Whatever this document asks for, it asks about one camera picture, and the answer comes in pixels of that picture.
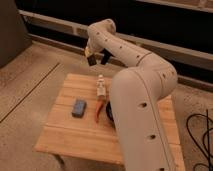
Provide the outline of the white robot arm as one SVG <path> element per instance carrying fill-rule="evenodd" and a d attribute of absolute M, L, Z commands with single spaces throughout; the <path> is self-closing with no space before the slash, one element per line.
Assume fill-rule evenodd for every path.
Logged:
<path fill-rule="evenodd" d="M 88 26 L 85 55 L 103 50 L 126 65 L 112 79 L 109 99 L 126 171 L 176 171 L 158 102 L 177 85 L 174 66 L 116 36 L 113 20 Z"/>

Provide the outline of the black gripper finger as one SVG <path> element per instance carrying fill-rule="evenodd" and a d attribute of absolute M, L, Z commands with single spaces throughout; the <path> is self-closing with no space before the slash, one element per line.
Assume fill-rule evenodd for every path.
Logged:
<path fill-rule="evenodd" d="M 89 66 L 94 66 L 97 64 L 96 57 L 94 55 L 89 56 L 87 61 Z"/>
<path fill-rule="evenodd" d="M 103 50 L 102 52 L 103 52 L 103 58 L 101 60 L 101 64 L 105 65 L 109 61 L 111 57 L 111 53 L 108 52 L 107 50 Z"/>

